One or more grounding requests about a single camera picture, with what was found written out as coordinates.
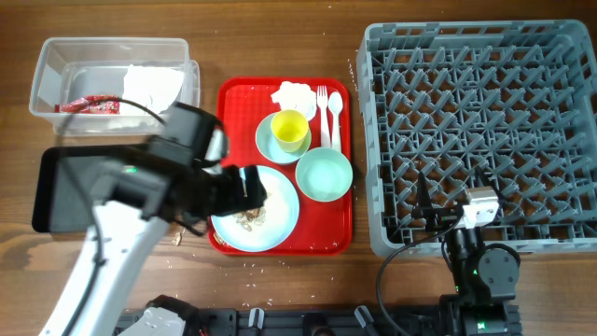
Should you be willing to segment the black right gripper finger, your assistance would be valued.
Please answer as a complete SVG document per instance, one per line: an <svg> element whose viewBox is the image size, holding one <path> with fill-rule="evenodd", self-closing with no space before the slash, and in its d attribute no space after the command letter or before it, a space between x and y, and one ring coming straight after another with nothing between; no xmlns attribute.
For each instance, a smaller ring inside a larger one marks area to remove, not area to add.
<svg viewBox="0 0 597 336"><path fill-rule="evenodd" d="M419 210L431 207L431 199L426 185L426 178L423 172L418 173L416 200L417 208Z"/></svg>
<svg viewBox="0 0 597 336"><path fill-rule="evenodd" d="M480 187L490 187L494 193L497 196L497 199L499 201L502 200L502 193L497 189L497 187L495 186L495 184L490 180L490 178L484 173L484 171L482 169L480 169L478 166L475 167L474 169L475 172L475 177L477 179L478 185Z"/></svg>

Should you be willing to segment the brown food scraps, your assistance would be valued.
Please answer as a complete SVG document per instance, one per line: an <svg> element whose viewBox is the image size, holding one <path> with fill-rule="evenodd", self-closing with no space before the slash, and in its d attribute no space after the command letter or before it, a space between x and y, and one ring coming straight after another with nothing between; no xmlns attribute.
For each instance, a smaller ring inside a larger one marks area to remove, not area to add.
<svg viewBox="0 0 597 336"><path fill-rule="evenodd" d="M252 232L264 227L266 209L264 207L243 211L232 215L234 221L245 231Z"/></svg>

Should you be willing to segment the white paper napkin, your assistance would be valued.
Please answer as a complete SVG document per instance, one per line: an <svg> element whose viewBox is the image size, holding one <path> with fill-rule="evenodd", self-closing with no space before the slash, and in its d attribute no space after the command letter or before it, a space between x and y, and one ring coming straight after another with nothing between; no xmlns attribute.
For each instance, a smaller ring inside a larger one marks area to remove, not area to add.
<svg viewBox="0 0 597 336"><path fill-rule="evenodd" d="M185 75L168 67L130 65L123 78L121 98L159 114L179 95Z"/></svg>

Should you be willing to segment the large light blue plate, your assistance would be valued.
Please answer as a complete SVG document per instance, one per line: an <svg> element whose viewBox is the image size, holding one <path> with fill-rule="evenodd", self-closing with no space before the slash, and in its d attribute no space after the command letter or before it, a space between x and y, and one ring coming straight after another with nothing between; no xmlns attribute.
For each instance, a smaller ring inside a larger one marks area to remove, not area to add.
<svg viewBox="0 0 597 336"><path fill-rule="evenodd" d="M290 236L299 219L299 197L281 172L263 165L257 166L260 181L267 192L264 202L266 221L262 229L247 232L232 215L211 217L215 233L225 243L243 252L263 252L280 245Z"/></svg>

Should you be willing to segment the green bowl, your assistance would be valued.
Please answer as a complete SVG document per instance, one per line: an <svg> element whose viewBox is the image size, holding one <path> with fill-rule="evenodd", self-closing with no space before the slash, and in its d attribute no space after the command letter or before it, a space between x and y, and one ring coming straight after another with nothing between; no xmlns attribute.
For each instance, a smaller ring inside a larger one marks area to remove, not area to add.
<svg viewBox="0 0 597 336"><path fill-rule="evenodd" d="M342 153L326 147L306 152L299 160L295 178L300 191L319 203L343 197L353 184L353 168Z"/></svg>

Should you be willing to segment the red snack wrapper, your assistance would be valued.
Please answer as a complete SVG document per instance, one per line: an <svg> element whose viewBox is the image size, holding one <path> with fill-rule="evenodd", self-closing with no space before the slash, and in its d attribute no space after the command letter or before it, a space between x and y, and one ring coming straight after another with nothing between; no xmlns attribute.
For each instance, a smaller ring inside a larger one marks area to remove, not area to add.
<svg viewBox="0 0 597 336"><path fill-rule="evenodd" d="M78 98L71 103L55 105L55 113L117 115L119 100L111 95L89 95Z"/></svg>

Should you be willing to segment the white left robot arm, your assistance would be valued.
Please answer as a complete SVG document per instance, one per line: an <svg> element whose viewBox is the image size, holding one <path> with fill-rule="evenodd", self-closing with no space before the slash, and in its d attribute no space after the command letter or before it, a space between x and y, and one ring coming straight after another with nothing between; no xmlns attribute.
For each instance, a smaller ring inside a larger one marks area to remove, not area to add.
<svg viewBox="0 0 597 336"><path fill-rule="evenodd" d="M179 102L143 148L104 161L89 190L69 160L59 164L90 221L45 335L107 335L155 245L175 223L191 233L211 216L261 207L257 168L222 166L229 140L216 116Z"/></svg>

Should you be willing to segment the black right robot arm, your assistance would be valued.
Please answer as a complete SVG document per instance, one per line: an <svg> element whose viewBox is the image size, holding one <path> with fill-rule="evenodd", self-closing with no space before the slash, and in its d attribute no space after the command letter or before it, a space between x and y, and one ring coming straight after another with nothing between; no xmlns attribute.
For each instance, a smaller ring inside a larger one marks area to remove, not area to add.
<svg viewBox="0 0 597 336"><path fill-rule="evenodd" d="M513 335L519 330L507 303L516 298L521 257L510 246L488 244L482 229L495 222L505 201L480 169L478 185L466 189L466 200L450 207L432 205L427 180L418 174L415 218L442 240L442 256L456 293L440 297L437 331L443 335Z"/></svg>

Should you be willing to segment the grey dishwasher rack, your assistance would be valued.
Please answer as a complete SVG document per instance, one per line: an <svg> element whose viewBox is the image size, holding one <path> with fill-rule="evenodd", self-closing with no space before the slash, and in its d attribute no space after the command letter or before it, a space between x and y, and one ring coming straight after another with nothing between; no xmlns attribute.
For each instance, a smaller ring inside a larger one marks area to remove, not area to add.
<svg viewBox="0 0 597 336"><path fill-rule="evenodd" d="M462 202L482 170L503 194L487 241L521 253L596 248L596 55L586 25L373 23L356 56L372 251L436 256L412 216Z"/></svg>

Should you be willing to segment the black food waste tray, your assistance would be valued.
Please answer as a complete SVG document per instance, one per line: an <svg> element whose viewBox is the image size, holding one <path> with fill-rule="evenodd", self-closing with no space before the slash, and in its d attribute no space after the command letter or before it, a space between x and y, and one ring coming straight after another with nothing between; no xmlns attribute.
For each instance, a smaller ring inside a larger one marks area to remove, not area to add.
<svg viewBox="0 0 597 336"><path fill-rule="evenodd" d="M109 237L142 230L167 199L172 179L145 145L52 147L44 152L32 227Z"/></svg>

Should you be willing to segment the clear plastic waste bin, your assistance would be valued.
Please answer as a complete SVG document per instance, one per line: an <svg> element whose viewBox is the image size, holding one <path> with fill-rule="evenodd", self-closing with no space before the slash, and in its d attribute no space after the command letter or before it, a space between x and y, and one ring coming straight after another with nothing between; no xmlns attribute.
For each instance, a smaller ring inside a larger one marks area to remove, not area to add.
<svg viewBox="0 0 597 336"><path fill-rule="evenodd" d="M200 68L182 38L52 37L40 51L29 110L59 128L67 115L55 113L55 105L89 95L121 97L131 64L182 71L185 78L175 101L200 104Z"/></svg>

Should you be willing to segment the peanut shell on table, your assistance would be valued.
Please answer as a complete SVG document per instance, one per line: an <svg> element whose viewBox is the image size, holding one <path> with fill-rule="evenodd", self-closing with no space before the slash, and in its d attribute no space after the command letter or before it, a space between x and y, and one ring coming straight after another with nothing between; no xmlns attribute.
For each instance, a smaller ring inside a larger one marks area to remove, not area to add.
<svg viewBox="0 0 597 336"><path fill-rule="evenodd" d="M181 244L182 241L182 233L181 232L177 232L174 235L174 238L172 239L172 243L174 246L179 246Z"/></svg>

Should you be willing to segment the small light blue saucer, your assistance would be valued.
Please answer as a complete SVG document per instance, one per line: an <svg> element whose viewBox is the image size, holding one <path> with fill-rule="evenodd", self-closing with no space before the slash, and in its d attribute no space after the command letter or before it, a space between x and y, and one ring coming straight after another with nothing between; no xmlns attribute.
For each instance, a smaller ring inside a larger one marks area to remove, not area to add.
<svg viewBox="0 0 597 336"><path fill-rule="evenodd" d="M256 145L259 153L268 161L280 165L287 165L298 161L310 148L312 142L311 131L307 132L306 138L301 147L294 152L283 151L277 143L274 134L271 131L271 122L275 114L269 114L264 118L256 130Z"/></svg>

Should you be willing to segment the yellow plastic cup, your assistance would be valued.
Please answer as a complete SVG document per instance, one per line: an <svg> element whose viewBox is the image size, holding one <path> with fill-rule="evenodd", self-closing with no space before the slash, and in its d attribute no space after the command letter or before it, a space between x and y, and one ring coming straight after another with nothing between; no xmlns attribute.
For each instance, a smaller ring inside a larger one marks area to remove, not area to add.
<svg viewBox="0 0 597 336"><path fill-rule="evenodd" d="M299 150L309 130L307 119L296 110L279 111L271 121L271 132L279 147L285 152Z"/></svg>

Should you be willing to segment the red serving tray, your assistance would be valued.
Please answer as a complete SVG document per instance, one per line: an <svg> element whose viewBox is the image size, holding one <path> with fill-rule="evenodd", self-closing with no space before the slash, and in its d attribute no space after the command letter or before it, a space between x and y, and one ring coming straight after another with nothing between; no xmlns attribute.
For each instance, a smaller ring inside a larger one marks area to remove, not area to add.
<svg viewBox="0 0 597 336"><path fill-rule="evenodd" d="M285 81L307 84L312 90L327 87L337 91L343 100L340 113L342 153L351 157L350 95L346 87L330 77L234 77L219 89L216 116L224 122L230 140L230 154L225 164L263 165L271 167L292 183L296 181L295 165L273 163L258 153L255 140L258 124L279 106L271 95ZM296 228L280 245L263 251L263 256L332 256L343 252L353 238L353 200L348 192L331 203L319 203L298 193L299 214Z"/></svg>

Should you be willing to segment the white plastic spoon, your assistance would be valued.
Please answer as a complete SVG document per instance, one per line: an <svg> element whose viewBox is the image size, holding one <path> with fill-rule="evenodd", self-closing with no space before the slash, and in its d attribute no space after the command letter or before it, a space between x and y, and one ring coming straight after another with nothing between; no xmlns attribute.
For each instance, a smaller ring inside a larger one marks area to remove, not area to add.
<svg viewBox="0 0 597 336"><path fill-rule="evenodd" d="M341 152L340 113L343 110L343 101L338 91L334 91L330 94L328 108L332 114L331 147L334 150Z"/></svg>

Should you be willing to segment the crumpled white tissue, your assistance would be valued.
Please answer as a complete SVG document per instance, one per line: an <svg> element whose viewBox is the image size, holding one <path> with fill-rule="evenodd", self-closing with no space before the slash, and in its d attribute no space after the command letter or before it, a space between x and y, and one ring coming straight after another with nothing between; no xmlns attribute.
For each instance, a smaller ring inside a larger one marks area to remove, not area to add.
<svg viewBox="0 0 597 336"><path fill-rule="evenodd" d="M283 81L280 88L271 95L271 100L282 110L296 110L307 121L316 115L316 93L304 83Z"/></svg>

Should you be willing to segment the white plastic fork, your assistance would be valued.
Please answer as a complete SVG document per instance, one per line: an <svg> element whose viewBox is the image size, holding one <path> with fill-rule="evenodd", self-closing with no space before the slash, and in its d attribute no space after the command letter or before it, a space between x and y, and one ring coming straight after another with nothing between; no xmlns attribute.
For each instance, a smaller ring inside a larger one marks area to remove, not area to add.
<svg viewBox="0 0 597 336"><path fill-rule="evenodd" d="M326 86L317 87L316 103L320 110L321 147L331 147L331 139L327 119L328 95Z"/></svg>

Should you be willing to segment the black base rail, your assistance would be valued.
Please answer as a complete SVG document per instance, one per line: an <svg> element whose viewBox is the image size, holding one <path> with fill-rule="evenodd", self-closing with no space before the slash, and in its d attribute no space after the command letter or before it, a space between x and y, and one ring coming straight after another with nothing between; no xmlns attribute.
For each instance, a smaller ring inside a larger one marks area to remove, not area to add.
<svg viewBox="0 0 597 336"><path fill-rule="evenodd" d="M464 311L452 319L437 307L396 309L396 323L410 335L516 335L523 334L519 308L509 305L477 313ZM202 335L311 335L311 327L327 327L336 335L396 335L381 313L368 317L355 310L267 311L260 327L249 325L247 311L200 309Z"/></svg>

